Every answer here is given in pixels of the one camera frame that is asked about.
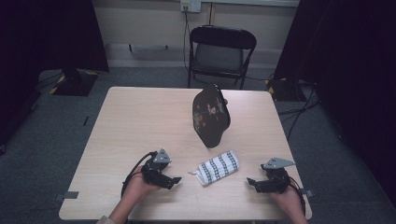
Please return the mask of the black stand base yellow stripes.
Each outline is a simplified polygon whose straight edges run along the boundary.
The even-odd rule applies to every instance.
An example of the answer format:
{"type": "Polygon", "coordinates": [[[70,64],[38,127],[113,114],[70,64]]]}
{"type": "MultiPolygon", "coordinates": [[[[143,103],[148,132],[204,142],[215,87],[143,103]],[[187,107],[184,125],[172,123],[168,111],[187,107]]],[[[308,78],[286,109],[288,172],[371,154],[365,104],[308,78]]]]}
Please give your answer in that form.
{"type": "Polygon", "coordinates": [[[49,93],[63,96],[88,96],[97,78],[98,73],[93,71],[63,70],[61,77],[49,93]]]}
{"type": "Polygon", "coordinates": [[[267,91],[272,95],[274,101],[277,102],[305,102],[306,97],[298,84],[291,83],[285,78],[266,79],[265,85],[267,91]]]}

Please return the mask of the black folding chair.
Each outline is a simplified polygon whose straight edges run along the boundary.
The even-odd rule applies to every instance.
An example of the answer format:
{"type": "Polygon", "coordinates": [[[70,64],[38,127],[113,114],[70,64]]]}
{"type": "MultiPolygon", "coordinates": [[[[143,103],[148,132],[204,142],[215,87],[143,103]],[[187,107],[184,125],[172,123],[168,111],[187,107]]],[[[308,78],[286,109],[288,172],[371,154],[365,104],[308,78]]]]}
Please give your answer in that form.
{"type": "Polygon", "coordinates": [[[190,32],[188,87],[196,74],[233,78],[242,90],[251,55],[257,46],[249,31],[217,25],[202,25],[190,32]]]}

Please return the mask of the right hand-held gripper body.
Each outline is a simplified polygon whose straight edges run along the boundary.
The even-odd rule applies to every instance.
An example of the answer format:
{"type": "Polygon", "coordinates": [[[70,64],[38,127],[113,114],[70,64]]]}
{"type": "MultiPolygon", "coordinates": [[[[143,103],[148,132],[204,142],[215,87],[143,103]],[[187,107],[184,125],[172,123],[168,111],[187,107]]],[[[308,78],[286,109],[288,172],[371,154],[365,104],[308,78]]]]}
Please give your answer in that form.
{"type": "Polygon", "coordinates": [[[294,161],[288,161],[273,157],[267,163],[261,165],[266,173],[267,179],[264,180],[269,192],[282,193],[290,184],[290,176],[286,167],[294,165],[294,161]]]}

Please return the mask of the white wall socket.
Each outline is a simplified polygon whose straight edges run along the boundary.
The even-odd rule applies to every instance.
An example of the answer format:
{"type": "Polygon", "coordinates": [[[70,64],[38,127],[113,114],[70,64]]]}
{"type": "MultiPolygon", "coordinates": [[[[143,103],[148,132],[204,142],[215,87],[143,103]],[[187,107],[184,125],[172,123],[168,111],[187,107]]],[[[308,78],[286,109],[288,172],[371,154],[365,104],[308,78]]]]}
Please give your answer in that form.
{"type": "Polygon", "coordinates": [[[190,13],[200,13],[202,2],[199,0],[180,0],[180,11],[190,13]]]}

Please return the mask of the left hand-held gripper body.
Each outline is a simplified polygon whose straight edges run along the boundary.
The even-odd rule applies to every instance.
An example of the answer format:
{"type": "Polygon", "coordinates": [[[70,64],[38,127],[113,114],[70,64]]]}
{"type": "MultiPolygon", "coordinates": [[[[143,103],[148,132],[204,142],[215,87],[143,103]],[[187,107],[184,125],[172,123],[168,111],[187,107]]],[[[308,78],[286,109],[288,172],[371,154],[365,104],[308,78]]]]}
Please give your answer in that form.
{"type": "Polygon", "coordinates": [[[162,170],[170,162],[171,159],[163,148],[152,152],[151,158],[141,168],[145,181],[158,187],[162,182],[167,182],[165,179],[166,175],[162,174],[162,170]]]}

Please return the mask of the white checked cloth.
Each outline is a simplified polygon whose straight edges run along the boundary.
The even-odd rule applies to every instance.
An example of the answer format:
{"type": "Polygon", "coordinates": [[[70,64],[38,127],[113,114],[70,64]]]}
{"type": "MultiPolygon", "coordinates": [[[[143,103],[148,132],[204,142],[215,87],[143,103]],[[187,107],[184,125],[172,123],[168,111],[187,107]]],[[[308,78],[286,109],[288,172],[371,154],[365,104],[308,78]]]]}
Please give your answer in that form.
{"type": "Polygon", "coordinates": [[[198,182],[203,187],[206,187],[235,173],[239,167],[240,163],[235,152],[229,150],[208,161],[200,163],[197,170],[189,172],[189,175],[194,175],[198,182]]]}

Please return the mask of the black curtain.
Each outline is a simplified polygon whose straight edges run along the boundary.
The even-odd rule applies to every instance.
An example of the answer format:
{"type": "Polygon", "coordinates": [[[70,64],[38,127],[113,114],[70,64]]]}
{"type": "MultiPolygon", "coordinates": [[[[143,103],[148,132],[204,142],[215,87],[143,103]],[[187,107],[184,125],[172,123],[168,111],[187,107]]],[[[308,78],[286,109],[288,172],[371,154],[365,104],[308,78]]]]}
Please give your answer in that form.
{"type": "Polygon", "coordinates": [[[0,146],[56,69],[109,70],[92,0],[0,0],[0,146]]]}
{"type": "Polygon", "coordinates": [[[299,0],[275,77],[316,84],[396,207],[396,0],[299,0]]]}

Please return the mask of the person's left hand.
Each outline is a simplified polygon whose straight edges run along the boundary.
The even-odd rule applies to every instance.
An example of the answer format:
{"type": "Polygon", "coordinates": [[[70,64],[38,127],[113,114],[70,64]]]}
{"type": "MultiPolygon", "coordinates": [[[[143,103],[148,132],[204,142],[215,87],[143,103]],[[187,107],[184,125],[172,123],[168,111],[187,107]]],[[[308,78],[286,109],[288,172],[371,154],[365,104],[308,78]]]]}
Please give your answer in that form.
{"type": "Polygon", "coordinates": [[[132,175],[121,198],[127,203],[137,204],[142,202],[150,193],[159,189],[158,186],[146,183],[143,175],[137,173],[132,175]]]}

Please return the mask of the person's right hand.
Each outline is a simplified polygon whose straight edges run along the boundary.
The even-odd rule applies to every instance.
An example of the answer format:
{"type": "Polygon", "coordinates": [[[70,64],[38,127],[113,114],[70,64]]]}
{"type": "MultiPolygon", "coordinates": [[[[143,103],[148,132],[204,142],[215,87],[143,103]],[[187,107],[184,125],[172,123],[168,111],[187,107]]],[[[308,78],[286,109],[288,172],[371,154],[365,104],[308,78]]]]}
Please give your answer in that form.
{"type": "Polygon", "coordinates": [[[289,217],[304,216],[300,197],[294,188],[287,187],[282,193],[270,193],[270,197],[289,217]]]}

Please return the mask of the grey wall bar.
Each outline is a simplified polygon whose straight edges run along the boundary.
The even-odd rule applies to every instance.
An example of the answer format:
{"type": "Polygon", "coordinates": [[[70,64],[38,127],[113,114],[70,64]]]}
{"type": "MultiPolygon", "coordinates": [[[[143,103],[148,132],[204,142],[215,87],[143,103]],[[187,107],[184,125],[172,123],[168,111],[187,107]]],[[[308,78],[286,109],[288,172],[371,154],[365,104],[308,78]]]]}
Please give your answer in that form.
{"type": "Polygon", "coordinates": [[[158,51],[158,50],[168,50],[169,46],[167,45],[128,45],[129,51],[138,52],[138,51],[158,51]]]}

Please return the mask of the black floral bag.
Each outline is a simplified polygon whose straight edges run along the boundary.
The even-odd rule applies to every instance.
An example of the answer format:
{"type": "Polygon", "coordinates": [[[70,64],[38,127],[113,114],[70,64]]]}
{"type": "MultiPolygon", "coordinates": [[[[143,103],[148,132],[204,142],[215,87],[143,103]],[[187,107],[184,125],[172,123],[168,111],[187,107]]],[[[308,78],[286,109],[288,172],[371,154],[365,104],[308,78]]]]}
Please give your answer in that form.
{"type": "Polygon", "coordinates": [[[220,88],[208,84],[193,99],[192,124],[203,144],[208,148],[219,145],[230,127],[231,116],[220,88]]]}

